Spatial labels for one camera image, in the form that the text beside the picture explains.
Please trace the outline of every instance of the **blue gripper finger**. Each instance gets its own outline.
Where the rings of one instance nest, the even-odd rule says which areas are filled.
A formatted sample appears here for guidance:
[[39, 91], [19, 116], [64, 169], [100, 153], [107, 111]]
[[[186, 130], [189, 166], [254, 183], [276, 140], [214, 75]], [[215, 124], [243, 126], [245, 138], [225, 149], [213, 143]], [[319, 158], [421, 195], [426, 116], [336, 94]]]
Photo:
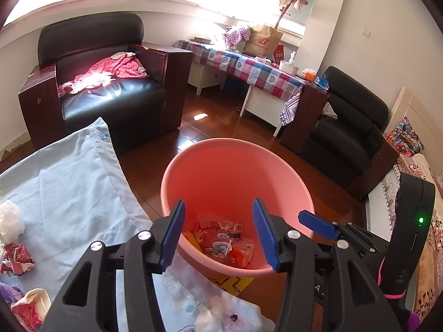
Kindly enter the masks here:
[[329, 222], [317, 217], [316, 215], [308, 212], [307, 210], [301, 211], [298, 214], [298, 221], [309, 228], [310, 230], [318, 233], [320, 236], [326, 239], [337, 239], [338, 233], [335, 232], [335, 226]]

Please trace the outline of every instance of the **pink trash bin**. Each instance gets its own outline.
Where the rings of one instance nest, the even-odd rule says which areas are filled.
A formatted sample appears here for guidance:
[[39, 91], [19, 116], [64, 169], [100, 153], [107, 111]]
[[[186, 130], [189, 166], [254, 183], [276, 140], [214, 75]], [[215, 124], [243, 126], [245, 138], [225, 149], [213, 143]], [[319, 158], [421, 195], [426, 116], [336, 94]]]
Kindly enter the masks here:
[[298, 222], [298, 212], [314, 213], [314, 205], [298, 174], [280, 157], [253, 143], [213, 138], [188, 147], [166, 169], [161, 185], [163, 215], [178, 199], [197, 215], [217, 215], [243, 225], [243, 236], [256, 242], [246, 269], [223, 265], [198, 251], [180, 236], [178, 252], [209, 278], [221, 275], [257, 277], [273, 273], [267, 264], [252, 217], [252, 203], [261, 197], [270, 214], [312, 237]]

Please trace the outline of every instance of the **metal screw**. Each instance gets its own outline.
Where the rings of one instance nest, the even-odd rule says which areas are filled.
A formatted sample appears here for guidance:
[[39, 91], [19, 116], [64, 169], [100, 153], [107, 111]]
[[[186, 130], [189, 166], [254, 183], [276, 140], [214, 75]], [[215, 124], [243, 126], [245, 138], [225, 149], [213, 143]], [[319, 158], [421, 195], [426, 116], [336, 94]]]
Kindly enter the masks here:
[[100, 241], [95, 241], [95, 242], [92, 242], [92, 244], [91, 244], [91, 249], [93, 251], [99, 251], [99, 250], [101, 250], [102, 247], [103, 247], [103, 244]]
[[138, 238], [142, 241], [146, 241], [147, 239], [151, 238], [151, 233], [149, 231], [141, 231], [138, 234]]
[[287, 232], [287, 236], [291, 239], [298, 239], [300, 238], [301, 234], [296, 230], [290, 230]]
[[345, 250], [346, 248], [349, 247], [349, 243], [347, 243], [347, 241], [345, 241], [344, 239], [339, 239], [337, 241], [337, 247], [341, 248], [342, 250]]

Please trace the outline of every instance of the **wooden armrest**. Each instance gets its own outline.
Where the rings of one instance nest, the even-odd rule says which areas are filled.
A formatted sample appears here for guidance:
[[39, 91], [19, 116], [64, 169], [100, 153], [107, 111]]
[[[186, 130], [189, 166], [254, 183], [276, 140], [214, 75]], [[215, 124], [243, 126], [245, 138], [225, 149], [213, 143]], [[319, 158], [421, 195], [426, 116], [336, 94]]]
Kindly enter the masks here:
[[36, 149], [67, 135], [57, 91], [55, 65], [36, 66], [19, 92], [19, 102]]
[[286, 126], [280, 142], [296, 154], [299, 153], [328, 100], [329, 91], [307, 83], [300, 96], [294, 120]]
[[347, 190], [358, 199], [362, 199], [383, 179], [398, 159], [398, 152], [385, 140], [383, 146], [373, 157], [371, 166], [361, 176], [357, 177]]
[[160, 132], [180, 127], [183, 105], [193, 58], [192, 51], [143, 42], [129, 49], [148, 72], [149, 78], [166, 90], [166, 103], [162, 112]]

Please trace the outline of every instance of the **white plastic bag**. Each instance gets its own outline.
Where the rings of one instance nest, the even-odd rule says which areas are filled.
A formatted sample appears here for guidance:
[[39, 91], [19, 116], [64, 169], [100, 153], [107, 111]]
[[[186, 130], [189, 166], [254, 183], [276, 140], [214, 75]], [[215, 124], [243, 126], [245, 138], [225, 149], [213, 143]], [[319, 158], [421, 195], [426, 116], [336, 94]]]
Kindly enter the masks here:
[[20, 208], [10, 200], [0, 204], [0, 242], [11, 243], [25, 232], [23, 214]]

